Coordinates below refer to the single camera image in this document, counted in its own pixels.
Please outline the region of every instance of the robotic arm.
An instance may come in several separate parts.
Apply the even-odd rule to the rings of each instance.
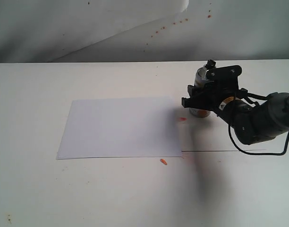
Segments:
[[[197,75],[204,81],[202,87],[188,85],[190,98],[182,98],[183,107],[213,111],[229,125],[229,136],[235,147],[246,154],[283,155],[286,152],[289,133],[282,153],[249,153],[241,150],[234,142],[230,128],[235,130],[239,141],[250,145],[276,138],[289,131],[289,93],[271,93],[258,96],[239,89],[239,65],[216,68],[216,62],[209,60]],[[263,104],[250,98],[264,100]]]

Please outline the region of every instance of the orange stain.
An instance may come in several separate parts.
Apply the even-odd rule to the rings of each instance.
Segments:
[[[160,161],[162,162],[162,163],[164,163],[165,165],[167,165],[168,163],[162,158],[162,159],[160,159]]]

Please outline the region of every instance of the orange crumb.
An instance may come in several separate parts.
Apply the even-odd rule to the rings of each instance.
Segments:
[[[165,165],[168,164],[164,159],[160,159],[160,161],[161,161],[162,163],[164,163]]]

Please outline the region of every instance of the table surface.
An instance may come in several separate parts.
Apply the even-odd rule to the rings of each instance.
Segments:
[[[203,64],[0,64],[0,226],[289,226],[289,150],[183,152],[167,166],[155,157],[56,160],[72,100],[171,96],[179,107]],[[232,64],[252,93],[289,92],[289,60],[217,62]],[[192,137],[231,147],[222,127]],[[281,152],[284,139],[261,148]]]

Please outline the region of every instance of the white backdrop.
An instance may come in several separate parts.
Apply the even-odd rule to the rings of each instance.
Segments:
[[[25,21],[0,37],[0,62],[289,58],[289,0],[191,0],[186,11],[174,16],[169,15],[181,11],[183,6],[173,6],[168,9],[166,7],[169,1],[163,5],[158,3],[164,3],[162,0],[150,1],[151,4],[146,5],[145,9],[141,5],[140,8],[144,10],[134,13],[129,17],[130,21],[134,21],[133,17],[138,18],[144,12],[148,16],[148,12],[156,7],[158,10],[155,11],[155,18],[148,16],[146,22],[160,19],[126,32],[118,30],[117,35],[104,40],[100,38],[102,40],[100,42],[97,42],[100,39],[94,39],[97,34],[100,35],[100,31],[94,29],[93,23],[101,20],[91,13],[91,10],[100,11],[100,8],[96,6],[89,10],[89,13],[85,13],[83,9],[83,7],[95,6],[97,1],[91,1],[88,5],[87,0],[81,10],[75,11],[74,0],[37,0],[37,5],[34,3],[33,8],[28,4],[24,5],[25,8],[29,7],[36,11],[36,14],[29,16],[16,14],[16,17],[25,18]],[[138,9],[138,3],[121,9],[129,13],[132,9]],[[67,17],[67,5],[72,11],[69,17]],[[108,10],[109,7],[114,6],[110,3],[106,9]],[[48,13],[50,8],[54,9],[54,14]],[[15,9],[17,9],[15,12],[20,12],[19,5],[16,5]],[[2,12],[0,12],[0,23],[3,21],[1,18],[14,23],[9,15],[3,16]],[[110,20],[106,26],[113,24],[114,20]],[[30,26],[36,28],[33,33],[27,32]]]

